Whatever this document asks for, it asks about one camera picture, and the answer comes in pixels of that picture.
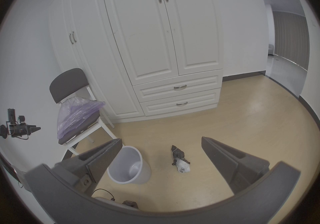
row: wardrobe door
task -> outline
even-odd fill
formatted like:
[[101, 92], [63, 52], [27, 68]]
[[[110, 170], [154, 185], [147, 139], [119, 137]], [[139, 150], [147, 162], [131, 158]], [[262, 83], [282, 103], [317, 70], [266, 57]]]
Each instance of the wardrobe door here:
[[165, 1], [179, 75], [222, 68], [222, 31], [215, 0]]
[[178, 76], [165, 0], [105, 0], [132, 85]]
[[50, 37], [56, 59], [62, 72], [81, 68], [81, 60], [75, 48], [69, 23], [68, 0], [54, 0], [49, 8]]
[[104, 0], [70, 0], [84, 72], [111, 119], [144, 116], [113, 37]]

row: white trash can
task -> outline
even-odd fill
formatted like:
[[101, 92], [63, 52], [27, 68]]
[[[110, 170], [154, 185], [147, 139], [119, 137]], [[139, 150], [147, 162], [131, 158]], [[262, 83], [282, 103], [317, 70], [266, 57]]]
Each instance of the white trash can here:
[[143, 184], [151, 176], [151, 168], [133, 146], [123, 146], [107, 168], [110, 179], [119, 184]]

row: tiled floor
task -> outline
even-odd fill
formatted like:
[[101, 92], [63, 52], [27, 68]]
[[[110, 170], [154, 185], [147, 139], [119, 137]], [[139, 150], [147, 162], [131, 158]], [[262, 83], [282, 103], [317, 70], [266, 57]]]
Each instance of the tiled floor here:
[[299, 97], [306, 81], [307, 71], [285, 58], [269, 55], [266, 75]]
[[[161, 119], [117, 123], [112, 130], [124, 145], [136, 147], [151, 167], [142, 185], [117, 184], [107, 172], [97, 188], [110, 191], [116, 202], [137, 202], [148, 212], [172, 212], [214, 204], [233, 195], [226, 181], [201, 148], [201, 137], [221, 141], [270, 162], [284, 161], [301, 170], [289, 199], [270, 223], [278, 223], [304, 194], [320, 162], [320, 132], [308, 111], [288, 91], [263, 75], [222, 83], [215, 109]], [[82, 140], [78, 152], [108, 141], [100, 128], [94, 143]], [[185, 152], [189, 173], [172, 166], [171, 146]], [[99, 190], [93, 197], [110, 199]]]

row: plastic bag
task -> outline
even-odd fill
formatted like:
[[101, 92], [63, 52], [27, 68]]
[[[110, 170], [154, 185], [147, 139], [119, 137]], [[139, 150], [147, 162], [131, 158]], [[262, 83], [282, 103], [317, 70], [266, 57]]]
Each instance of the plastic bag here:
[[58, 121], [58, 139], [79, 127], [88, 117], [106, 103], [81, 97], [72, 97], [61, 104]]

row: white wardrobe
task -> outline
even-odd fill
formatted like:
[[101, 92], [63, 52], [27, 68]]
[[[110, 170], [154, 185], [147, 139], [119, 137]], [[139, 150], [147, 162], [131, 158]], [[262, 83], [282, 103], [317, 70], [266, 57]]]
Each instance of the white wardrobe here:
[[217, 106], [222, 27], [216, 0], [54, 0], [61, 71], [81, 68], [113, 122]]

